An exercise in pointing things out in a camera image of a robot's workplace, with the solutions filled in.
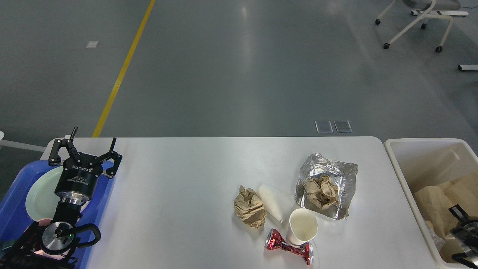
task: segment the brown paper in bin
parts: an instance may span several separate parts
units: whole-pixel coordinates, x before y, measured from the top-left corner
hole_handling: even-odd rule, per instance
[[[440,255],[445,261],[453,262],[450,257],[460,248],[450,246],[457,245],[457,241],[449,234],[458,220],[448,208],[459,204],[470,217],[478,217],[478,171],[437,186],[427,186],[414,196],[423,218],[430,221],[435,233],[446,241]]]
[[[261,197],[253,189],[241,185],[239,195],[234,200],[236,216],[250,227],[260,228],[265,223],[266,211]]]

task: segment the white table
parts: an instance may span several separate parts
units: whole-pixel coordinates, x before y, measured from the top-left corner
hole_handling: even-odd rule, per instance
[[[95,155],[110,142],[74,141]],[[116,147],[124,158],[89,268],[307,268],[299,256],[264,249],[272,227],[285,236],[286,221],[267,216],[264,228],[250,228],[235,216],[233,200],[241,184],[293,194],[299,168],[316,152],[359,170],[350,216],[317,217],[314,268],[436,268],[375,137],[118,138]]]

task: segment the crumpled paper bag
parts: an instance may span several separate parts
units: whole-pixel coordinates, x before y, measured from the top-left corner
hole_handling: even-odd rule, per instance
[[[234,199],[236,216],[250,227],[259,229],[266,222],[266,210],[261,197],[253,189],[241,185],[239,195]]]
[[[320,209],[328,209],[333,204],[338,204],[338,186],[328,175],[318,178],[308,178],[305,181],[307,199]]]
[[[423,218],[445,239],[458,224],[448,208],[459,204],[470,217],[478,217],[478,171],[437,186],[426,186],[415,193],[415,201]]]

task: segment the white plastic bin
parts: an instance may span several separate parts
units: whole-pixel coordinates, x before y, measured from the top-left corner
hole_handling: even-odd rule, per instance
[[[476,154],[465,141],[453,138],[389,139],[384,145],[437,266],[467,269],[440,257],[412,194],[478,170]]]

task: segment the aluminum foil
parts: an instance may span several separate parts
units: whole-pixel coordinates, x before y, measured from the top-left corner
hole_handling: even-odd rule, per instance
[[[310,155],[300,168],[299,179],[295,187],[295,202],[302,208],[315,211],[335,220],[348,216],[348,208],[355,194],[355,177],[358,165],[323,158],[320,153]],[[307,199],[305,181],[307,178],[319,178],[328,175],[338,186],[338,205],[320,209]]]

